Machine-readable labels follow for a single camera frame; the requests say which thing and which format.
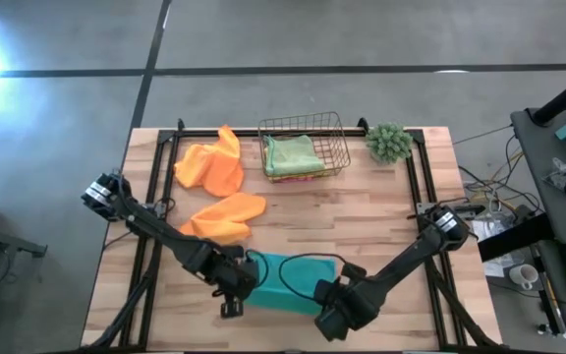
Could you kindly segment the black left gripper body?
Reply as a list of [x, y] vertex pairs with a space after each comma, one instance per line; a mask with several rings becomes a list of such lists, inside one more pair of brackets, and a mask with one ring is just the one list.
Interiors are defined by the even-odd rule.
[[258, 285], [258, 265], [242, 246], [223, 246], [213, 258], [209, 280], [217, 286], [213, 297], [229, 295], [246, 300]]

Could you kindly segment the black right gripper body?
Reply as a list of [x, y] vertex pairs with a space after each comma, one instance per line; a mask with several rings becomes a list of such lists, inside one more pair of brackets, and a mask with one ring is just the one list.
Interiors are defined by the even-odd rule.
[[333, 281], [320, 279], [314, 289], [314, 301], [321, 306], [318, 317], [324, 318], [330, 311], [336, 311], [345, 318], [352, 318], [356, 313], [350, 297], [356, 284], [352, 279], [342, 283], [341, 277]]

